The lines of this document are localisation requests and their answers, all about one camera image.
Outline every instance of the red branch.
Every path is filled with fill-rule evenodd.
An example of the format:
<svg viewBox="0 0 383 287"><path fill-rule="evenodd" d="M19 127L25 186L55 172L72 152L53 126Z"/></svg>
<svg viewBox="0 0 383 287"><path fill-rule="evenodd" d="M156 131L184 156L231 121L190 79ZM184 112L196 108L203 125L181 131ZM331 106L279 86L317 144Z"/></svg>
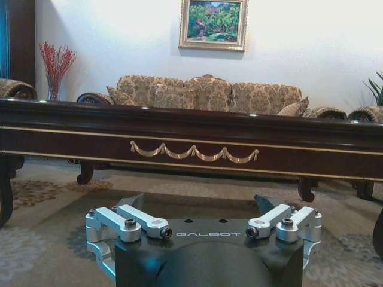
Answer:
<svg viewBox="0 0 383 287"><path fill-rule="evenodd" d="M49 45L47 42L39 46L45 64L49 89L54 95L58 95L61 80L74 63L76 54L67 46L59 47L57 51L53 44Z"/></svg>

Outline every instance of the framed painting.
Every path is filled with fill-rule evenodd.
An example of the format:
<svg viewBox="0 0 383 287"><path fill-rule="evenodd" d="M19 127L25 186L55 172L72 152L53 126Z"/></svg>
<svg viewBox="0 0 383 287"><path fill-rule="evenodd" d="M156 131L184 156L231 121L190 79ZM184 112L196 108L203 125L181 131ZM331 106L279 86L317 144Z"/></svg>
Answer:
<svg viewBox="0 0 383 287"><path fill-rule="evenodd" d="M183 0L179 48L245 51L248 0Z"/></svg>

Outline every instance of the carpet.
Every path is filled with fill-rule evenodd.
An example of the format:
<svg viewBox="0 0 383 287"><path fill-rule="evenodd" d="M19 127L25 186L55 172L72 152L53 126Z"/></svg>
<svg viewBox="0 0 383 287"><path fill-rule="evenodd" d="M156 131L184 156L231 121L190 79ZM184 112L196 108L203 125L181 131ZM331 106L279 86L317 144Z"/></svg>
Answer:
<svg viewBox="0 0 383 287"><path fill-rule="evenodd" d="M305 271L304 286L383 286L383 261L372 246L382 209L383 185L374 201L356 197L351 185L323 181L313 203L297 195L296 182L209 178L128 170L95 171L88 185L75 183L79 166L63 160L27 159L17 177L14 213L0 230L0 286L114 286L86 250L84 216L94 207L145 193L144 210L162 218L252 218L255 194L323 214L321 250Z"/></svg>

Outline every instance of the bolt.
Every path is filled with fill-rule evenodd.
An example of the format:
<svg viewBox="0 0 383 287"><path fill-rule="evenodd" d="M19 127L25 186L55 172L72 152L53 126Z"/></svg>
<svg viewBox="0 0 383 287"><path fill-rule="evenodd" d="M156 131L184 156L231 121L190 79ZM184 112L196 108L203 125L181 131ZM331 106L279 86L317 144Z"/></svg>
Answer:
<svg viewBox="0 0 383 287"><path fill-rule="evenodd" d="M255 238L258 236L258 229L256 229L255 227L248 227L246 229L246 235L250 238Z"/></svg>
<svg viewBox="0 0 383 287"><path fill-rule="evenodd" d="M284 226L293 226L293 221L290 218L282 219L282 225Z"/></svg>
<svg viewBox="0 0 383 287"><path fill-rule="evenodd" d="M161 230L160 235L163 238L170 238L172 235L173 231L169 227L165 227Z"/></svg>
<svg viewBox="0 0 383 287"><path fill-rule="evenodd" d="M127 220L125 220L125 226L126 227L131 227L131 226L135 226L136 225L136 221L132 218L129 218Z"/></svg>

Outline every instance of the vase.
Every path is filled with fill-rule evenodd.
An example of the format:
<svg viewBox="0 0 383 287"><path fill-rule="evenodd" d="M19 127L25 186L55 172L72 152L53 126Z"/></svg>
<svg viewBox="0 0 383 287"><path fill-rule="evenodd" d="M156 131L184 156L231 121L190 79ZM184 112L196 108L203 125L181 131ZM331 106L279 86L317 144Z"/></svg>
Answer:
<svg viewBox="0 0 383 287"><path fill-rule="evenodd" d="M52 77L47 75L48 81L48 100L60 101L60 81L55 81Z"/></svg>

